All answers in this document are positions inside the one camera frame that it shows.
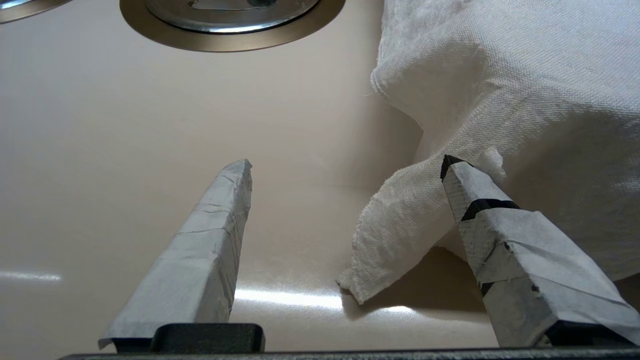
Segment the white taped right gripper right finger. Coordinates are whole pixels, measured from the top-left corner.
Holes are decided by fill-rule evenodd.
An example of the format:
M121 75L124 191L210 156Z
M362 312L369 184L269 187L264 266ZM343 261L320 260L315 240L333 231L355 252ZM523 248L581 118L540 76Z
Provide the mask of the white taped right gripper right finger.
M638 346L637 310L544 214L455 156L439 177L499 346Z

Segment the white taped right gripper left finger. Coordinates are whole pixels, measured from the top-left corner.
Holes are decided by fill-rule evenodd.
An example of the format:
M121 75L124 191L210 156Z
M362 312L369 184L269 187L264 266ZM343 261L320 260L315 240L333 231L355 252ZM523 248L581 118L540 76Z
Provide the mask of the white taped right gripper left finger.
M252 165L227 164L98 341L151 338L169 324L229 321L252 197Z

